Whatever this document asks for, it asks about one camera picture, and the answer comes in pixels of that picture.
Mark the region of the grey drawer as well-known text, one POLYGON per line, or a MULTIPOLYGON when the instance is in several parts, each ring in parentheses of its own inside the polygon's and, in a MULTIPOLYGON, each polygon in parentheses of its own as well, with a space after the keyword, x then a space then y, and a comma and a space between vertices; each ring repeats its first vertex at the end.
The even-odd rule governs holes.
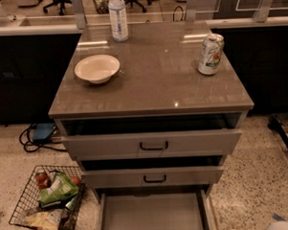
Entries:
POLYGON ((233 151, 241 130, 223 114, 67 121, 63 143, 76 160, 200 155, 233 151))
POLYGON ((98 230, 215 230, 203 190, 156 195, 102 195, 98 230))
POLYGON ((135 188, 216 183, 223 167, 212 156, 82 161, 94 188, 135 188))

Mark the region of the grey drawer cabinet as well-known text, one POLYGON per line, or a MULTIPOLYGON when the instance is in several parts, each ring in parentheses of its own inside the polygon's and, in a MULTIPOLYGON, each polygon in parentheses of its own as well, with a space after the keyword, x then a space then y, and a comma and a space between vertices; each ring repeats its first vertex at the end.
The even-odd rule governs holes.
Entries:
MULTIPOLYGON (((233 117, 235 127, 241 128, 253 101, 229 61, 222 58, 213 76, 197 69, 202 40, 209 32, 205 23, 133 24, 129 32, 123 43, 116 42, 106 26, 91 26, 83 32, 74 60, 109 55, 119 60, 120 69, 101 86, 81 80, 72 70, 66 72, 49 111, 62 140, 67 135, 66 122, 90 119, 223 114, 233 117)), ((156 158, 212 156, 223 167, 230 153, 156 158)), ((102 195, 146 196, 203 190, 208 199, 216 183, 112 189, 86 184, 100 205, 102 195)))

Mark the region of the white ceramic bowl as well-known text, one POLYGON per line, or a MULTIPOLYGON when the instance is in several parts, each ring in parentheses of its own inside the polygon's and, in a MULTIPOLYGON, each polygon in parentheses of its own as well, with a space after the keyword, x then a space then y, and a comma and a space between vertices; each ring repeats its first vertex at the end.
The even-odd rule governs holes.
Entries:
POLYGON ((84 81, 101 84, 108 82, 120 68, 116 57, 108 55, 94 55, 76 64, 74 73, 84 81))

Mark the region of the red apple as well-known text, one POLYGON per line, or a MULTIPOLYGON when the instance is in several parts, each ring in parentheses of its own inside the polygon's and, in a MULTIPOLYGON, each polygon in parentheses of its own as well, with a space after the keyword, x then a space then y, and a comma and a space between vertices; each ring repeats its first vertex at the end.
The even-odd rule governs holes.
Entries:
POLYGON ((81 182, 80 182, 79 177, 73 176, 73 177, 71 178, 71 180, 72 180, 73 183, 75 183, 75 184, 77 184, 78 186, 80 186, 81 182))

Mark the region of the green white soda can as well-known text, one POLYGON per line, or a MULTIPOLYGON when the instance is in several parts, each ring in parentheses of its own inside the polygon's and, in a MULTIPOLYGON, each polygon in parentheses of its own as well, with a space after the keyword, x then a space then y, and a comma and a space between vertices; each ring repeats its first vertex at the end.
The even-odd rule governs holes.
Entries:
POLYGON ((202 53, 198 63, 198 70, 204 75, 214 75, 219 67, 224 49, 224 36, 208 34, 202 42, 202 53))

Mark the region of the blue power box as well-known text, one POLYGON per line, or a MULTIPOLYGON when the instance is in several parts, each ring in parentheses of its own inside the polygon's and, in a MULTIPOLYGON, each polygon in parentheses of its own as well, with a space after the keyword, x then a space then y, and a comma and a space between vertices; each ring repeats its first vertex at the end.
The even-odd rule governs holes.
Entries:
POLYGON ((54 131, 55 131, 54 123, 38 124, 33 133, 32 140, 35 143, 46 142, 48 139, 52 137, 54 131))

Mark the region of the green chip bag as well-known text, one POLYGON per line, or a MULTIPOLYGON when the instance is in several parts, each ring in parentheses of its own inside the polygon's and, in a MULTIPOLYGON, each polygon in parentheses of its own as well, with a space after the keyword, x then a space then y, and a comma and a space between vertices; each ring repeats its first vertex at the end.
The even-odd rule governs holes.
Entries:
POLYGON ((47 189, 40 191, 38 201, 43 205, 48 205, 55 201, 65 201, 77 192, 77 184, 63 172, 56 172, 53 178, 53 184, 47 189))

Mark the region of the clear plastic water bottle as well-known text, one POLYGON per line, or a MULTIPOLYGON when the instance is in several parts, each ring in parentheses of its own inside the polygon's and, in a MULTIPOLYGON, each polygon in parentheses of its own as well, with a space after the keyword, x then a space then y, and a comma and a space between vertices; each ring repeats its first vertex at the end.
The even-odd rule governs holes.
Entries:
POLYGON ((123 0, 109 0, 109 15, 112 35, 119 42, 128 39, 128 27, 126 22, 126 5, 123 0))

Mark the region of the black office chair left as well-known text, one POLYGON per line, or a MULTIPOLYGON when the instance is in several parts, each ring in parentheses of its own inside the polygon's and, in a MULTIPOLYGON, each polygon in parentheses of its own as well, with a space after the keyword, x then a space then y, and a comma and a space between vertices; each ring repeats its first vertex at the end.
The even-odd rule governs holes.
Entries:
POLYGON ((54 7, 54 6, 59 6, 60 10, 59 10, 59 15, 63 16, 64 14, 64 10, 66 9, 66 5, 67 4, 71 4, 72 0, 52 0, 52 2, 46 6, 43 7, 43 12, 47 13, 48 12, 48 8, 50 7, 54 7))

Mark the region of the yellow snack bag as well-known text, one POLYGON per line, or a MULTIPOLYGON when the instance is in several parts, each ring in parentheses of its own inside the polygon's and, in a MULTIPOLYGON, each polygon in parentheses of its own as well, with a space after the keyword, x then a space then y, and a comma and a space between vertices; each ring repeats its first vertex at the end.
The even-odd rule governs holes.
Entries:
POLYGON ((38 212, 25 217, 26 224, 36 230, 58 230, 63 211, 61 209, 38 212))

